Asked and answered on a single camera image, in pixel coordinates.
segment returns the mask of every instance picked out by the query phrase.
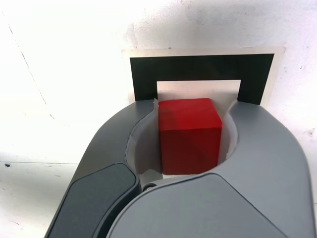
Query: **red cube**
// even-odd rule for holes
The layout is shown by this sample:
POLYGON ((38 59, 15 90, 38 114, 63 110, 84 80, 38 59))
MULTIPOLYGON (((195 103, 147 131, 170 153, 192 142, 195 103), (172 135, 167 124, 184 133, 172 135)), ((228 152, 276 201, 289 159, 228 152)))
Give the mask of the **red cube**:
POLYGON ((200 174, 217 166, 222 122, 212 101, 201 98, 158 104, 163 174, 200 174))

